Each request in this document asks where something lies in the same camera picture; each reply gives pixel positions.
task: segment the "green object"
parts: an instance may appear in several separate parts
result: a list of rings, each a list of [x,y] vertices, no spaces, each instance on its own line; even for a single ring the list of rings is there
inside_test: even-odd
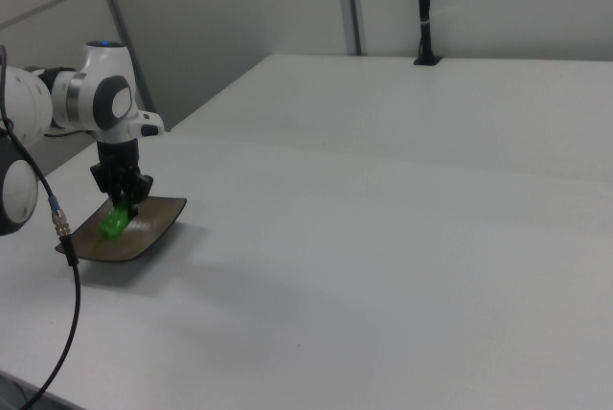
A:
[[[125,198],[113,208],[108,216],[98,225],[98,232],[103,238],[116,239],[122,235],[125,227],[129,224],[130,218],[127,215],[128,204]]]

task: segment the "black cable bundle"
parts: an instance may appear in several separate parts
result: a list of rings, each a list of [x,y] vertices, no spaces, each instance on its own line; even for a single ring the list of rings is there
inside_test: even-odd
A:
[[[432,51],[432,35],[430,34],[430,0],[420,0],[421,40],[416,65],[434,66],[442,57],[437,57]]]

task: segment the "white wall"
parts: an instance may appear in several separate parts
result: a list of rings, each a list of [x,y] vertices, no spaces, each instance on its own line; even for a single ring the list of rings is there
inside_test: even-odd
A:
[[[418,0],[361,0],[366,52],[408,56]],[[435,52],[446,57],[613,60],[613,0],[432,0]]]
[[[274,53],[345,55],[340,0],[119,0],[172,127]]]
[[[119,39],[106,0],[0,0],[0,43],[9,65],[80,68],[82,45],[96,38]],[[91,143],[85,135],[44,138],[30,150],[49,172]]]

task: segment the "black cable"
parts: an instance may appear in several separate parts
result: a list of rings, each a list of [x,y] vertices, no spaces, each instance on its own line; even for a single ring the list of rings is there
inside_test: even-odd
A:
[[[57,199],[54,196],[51,186],[49,185],[49,183],[47,182],[47,179],[45,178],[45,174],[42,173],[42,171],[40,170],[40,167],[36,164],[31,154],[21,144],[19,139],[15,136],[14,132],[12,131],[13,123],[7,116],[7,107],[6,107],[6,103],[4,100],[5,99],[5,84],[7,80],[7,50],[1,44],[0,44],[0,58],[2,59],[2,68],[0,69],[0,114],[2,115],[2,121],[5,124],[6,132],[9,134],[9,137],[11,137],[11,140],[17,146],[17,148],[23,155],[24,159],[28,162],[28,164],[30,164],[36,176],[38,177],[40,182],[45,187],[45,191],[47,192],[47,195],[50,198],[50,204],[52,204],[52,209],[54,208],[53,204],[55,204],[55,207],[57,208],[56,210],[54,210],[54,213],[61,213],[61,210],[59,209],[58,204],[57,204]],[[49,388],[52,381],[56,378],[56,375],[59,372],[59,369],[61,369],[61,366],[63,365],[64,360],[66,360],[66,356],[68,355],[68,352],[70,351],[70,347],[73,344],[73,339],[75,338],[75,332],[77,331],[77,323],[79,322],[79,311],[80,311],[80,276],[79,276],[79,268],[78,268],[79,260],[77,259],[77,254],[75,252],[75,247],[72,241],[72,234],[70,233],[70,230],[67,227],[67,223],[63,222],[63,223],[60,223],[60,225],[66,225],[67,234],[60,236],[59,241],[61,242],[66,252],[66,259],[68,260],[68,264],[72,266],[73,268],[73,276],[75,278],[75,311],[73,313],[73,321],[70,326],[70,332],[68,333],[68,338],[66,339],[64,350],[62,351],[61,356],[59,357],[59,360],[57,361],[55,368],[52,370],[51,374],[49,375],[47,380],[43,383],[43,385],[40,387],[40,389],[36,391],[36,393],[32,396],[32,398],[28,400],[20,408],[20,410],[28,410],[30,407],[32,407],[34,403],[37,402],[42,397],[43,394],[45,394],[45,391],[47,391],[47,388]]]
[[[75,249],[72,246],[72,241],[69,246],[64,245],[64,250],[66,250],[66,252],[71,252],[68,250],[67,247],[72,248],[73,257],[76,259],[77,257],[74,256]],[[75,332],[77,331],[77,323],[79,322],[80,276],[79,276],[79,267],[76,264],[74,264],[72,265],[72,268],[73,268],[73,275],[75,277],[75,312],[73,314],[73,322],[70,326],[70,332],[68,333],[68,339],[66,340],[64,351],[61,352],[59,361],[57,362],[56,367],[53,369],[53,371],[47,378],[47,381],[44,382],[44,384],[40,387],[40,389],[36,392],[36,394],[34,394],[32,398],[28,400],[19,410],[28,410],[29,407],[34,405],[34,403],[37,402],[42,397],[43,394],[45,394],[45,391],[47,391],[47,388],[49,388],[49,385],[56,378],[56,375],[59,372],[59,369],[61,369],[61,366],[64,364],[64,360],[66,360],[66,356],[68,355],[68,352],[70,351],[70,347],[73,344],[73,339],[75,338]]]
[[[62,134],[45,134],[45,137],[49,137],[50,139],[58,139],[60,137],[68,137],[70,135],[75,134],[89,134],[89,130],[73,130],[72,132],[64,132]]]
[[[362,52],[362,41],[360,39],[360,22],[359,15],[357,13],[357,0],[349,0],[352,8],[352,25],[353,36],[355,41],[355,55],[358,57],[364,56]]]
[[[434,55],[432,51],[432,34],[430,32],[430,0],[419,0],[420,2],[420,30],[421,40],[418,49],[416,65],[434,66],[441,60],[441,57]]]

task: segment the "metal connector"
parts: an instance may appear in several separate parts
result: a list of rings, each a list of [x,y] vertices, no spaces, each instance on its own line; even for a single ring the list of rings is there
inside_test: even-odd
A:
[[[62,238],[70,234],[70,225],[68,224],[64,211],[58,209],[55,212],[51,212],[51,219],[54,221],[56,233],[59,237]]]

